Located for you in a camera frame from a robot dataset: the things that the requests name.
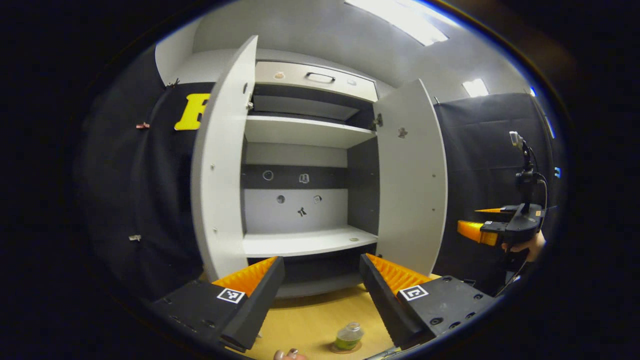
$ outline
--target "ceiling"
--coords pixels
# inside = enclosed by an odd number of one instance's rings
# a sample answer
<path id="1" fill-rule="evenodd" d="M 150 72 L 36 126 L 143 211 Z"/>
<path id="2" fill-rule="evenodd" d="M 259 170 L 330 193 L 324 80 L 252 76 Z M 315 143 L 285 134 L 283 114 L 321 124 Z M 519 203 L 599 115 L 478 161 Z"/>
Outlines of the ceiling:
<path id="1" fill-rule="evenodd" d="M 524 90 L 526 81 L 488 42 L 455 23 L 424 16 L 449 39 L 423 46 L 344 0 L 238 0 L 202 18 L 193 52 L 238 48 L 258 35 L 262 49 L 324 58 L 396 88 L 420 76 L 425 83 L 454 83 L 447 96 L 452 98 L 466 96 L 461 82 L 478 77 L 491 93 Z"/>

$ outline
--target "open cabinet door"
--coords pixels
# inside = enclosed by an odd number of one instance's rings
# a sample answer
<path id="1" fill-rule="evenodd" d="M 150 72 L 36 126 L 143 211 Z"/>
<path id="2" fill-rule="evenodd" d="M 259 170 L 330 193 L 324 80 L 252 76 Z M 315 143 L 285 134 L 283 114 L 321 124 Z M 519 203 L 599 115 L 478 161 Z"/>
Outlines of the open cabinet door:
<path id="1" fill-rule="evenodd" d="M 422 80 L 373 104 L 382 115 L 377 252 L 429 275 L 447 214 L 447 162 L 440 124 Z"/>
<path id="2" fill-rule="evenodd" d="M 248 265 L 243 249 L 240 166 L 258 36 L 249 38 L 213 87 L 191 164 L 191 212 L 210 281 Z"/>

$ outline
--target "wooden floor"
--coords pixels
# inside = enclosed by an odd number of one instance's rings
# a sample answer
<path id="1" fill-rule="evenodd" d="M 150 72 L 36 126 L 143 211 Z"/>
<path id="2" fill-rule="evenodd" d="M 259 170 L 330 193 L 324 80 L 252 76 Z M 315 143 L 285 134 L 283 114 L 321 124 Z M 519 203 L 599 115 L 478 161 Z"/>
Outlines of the wooden floor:
<path id="1" fill-rule="evenodd" d="M 330 352 L 337 332 L 349 322 L 359 322 L 365 332 L 362 348 L 352 354 Z M 256 339 L 253 348 L 244 353 L 258 360 L 271 360 L 276 350 L 286 353 L 290 348 L 297 348 L 309 360 L 361 360 L 394 346 L 362 284 L 312 297 L 275 300 L 260 333 L 262 338 Z"/>

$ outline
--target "human hand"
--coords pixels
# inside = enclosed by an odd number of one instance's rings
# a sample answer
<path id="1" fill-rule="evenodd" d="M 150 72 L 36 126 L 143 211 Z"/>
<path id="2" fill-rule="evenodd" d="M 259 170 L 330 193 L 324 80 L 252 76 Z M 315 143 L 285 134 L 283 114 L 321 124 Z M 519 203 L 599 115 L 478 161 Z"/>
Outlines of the human hand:
<path id="1" fill-rule="evenodd" d="M 540 253 L 540 251 L 542 250 L 542 248 L 545 246 L 546 243 L 547 241 L 545 240 L 544 235 L 542 235 L 542 231 L 538 231 L 538 233 L 529 241 L 525 241 L 519 244 L 514 244 L 511 247 L 511 251 L 520 252 L 520 251 L 523 251 L 524 249 L 529 249 L 529 253 L 527 255 L 527 261 L 535 261 L 538 258 L 538 254 Z M 503 243 L 502 249 L 506 252 L 507 244 Z"/>
<path id="2" fill-rule="evenodd" d="M 291 350 L 289 350 L 289 353 L 286 355 L 284 354 L 284 352 L 282 352 L 282 350 L 278 350 L 273 356 L 273 360 L 294 360 L 294 359 L 307 360 L 307 357 L 302 354 L 299 354 L 297 348 L 292 348 Z"/>

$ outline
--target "plastic bottle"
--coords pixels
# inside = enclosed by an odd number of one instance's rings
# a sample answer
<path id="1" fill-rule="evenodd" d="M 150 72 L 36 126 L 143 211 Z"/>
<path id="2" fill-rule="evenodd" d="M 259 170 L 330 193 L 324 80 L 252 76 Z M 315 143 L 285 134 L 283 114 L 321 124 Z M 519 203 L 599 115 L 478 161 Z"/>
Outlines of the plastic bottle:
<path id="1" fill-rule="evenodd" d="M 358 345 L 363 335 L 364 331 L 360 328 L 359 323 L 349 323 L 338 332 L 334 345 L 338 350 L 351 350 Z"/>

